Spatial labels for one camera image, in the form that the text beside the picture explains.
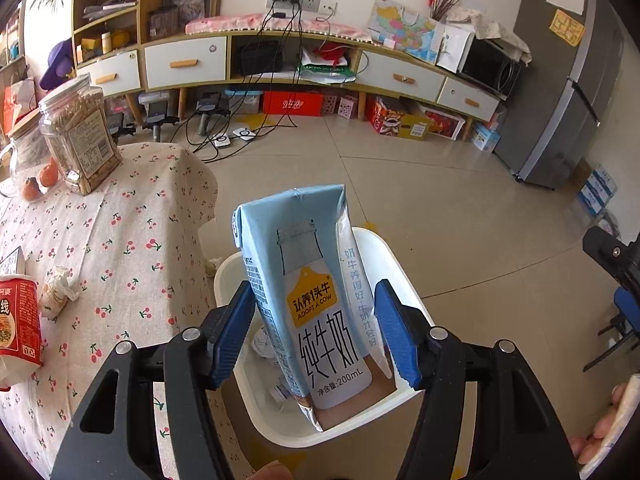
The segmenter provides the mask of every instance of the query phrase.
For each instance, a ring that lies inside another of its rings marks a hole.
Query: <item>wooden lid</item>
[[[17,123],[15,123],[13,129],[8,134],[6,134],[6,136],[10,139],[18,139],[34,128],[37,128],[39,120],[40,109],[36,108],[35,110],[32,110],[31,112],[26,114]]]

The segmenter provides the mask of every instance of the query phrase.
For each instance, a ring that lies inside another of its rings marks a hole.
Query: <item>gray refrigerator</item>
[[[584,155],[609,100],[622,58],[618,17],[607,0],[585,0],[577,47],[549,30],[557,7],[522,0],[514,32],[533,61],[520,73],[506,102],[495,153],[517,180],[562,186]]]

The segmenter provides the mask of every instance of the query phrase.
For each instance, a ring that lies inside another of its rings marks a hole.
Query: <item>purple hat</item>
[[[43,90],[53,90],[68,80],[68,75],[74,68],[73,47],[71,38],[60,41],[49,52],[49,68],[40,79]]]

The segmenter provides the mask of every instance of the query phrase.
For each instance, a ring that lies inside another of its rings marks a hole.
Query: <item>yellow logo on carton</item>
[[[300,269],[298,283],[287,296],[287,304],[296,328],[315,318],[336,301],[338,298],[332,276],[329,273],[318,274],[309,267]]]

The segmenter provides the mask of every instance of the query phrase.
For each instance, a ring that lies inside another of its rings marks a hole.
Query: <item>blue gripper pad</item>
[[[419,310],[400,303],[389,280],[380,280],[376,285],[373,312],[398,373],[414,390],[421,389],[423,376],[418,356],[424,341],[422,333],[430,328],[428,321]]]
[[[244,281],[236,290],[231,302],[226,307],[223,317],[224,324],[218,332],[214,343],[213,357],[214,369],[211,380],[217,389],[222,383],[231,377],[231,372],[236,366],[240,349],[246,333],[254,318],[255,296],[249,282]]]

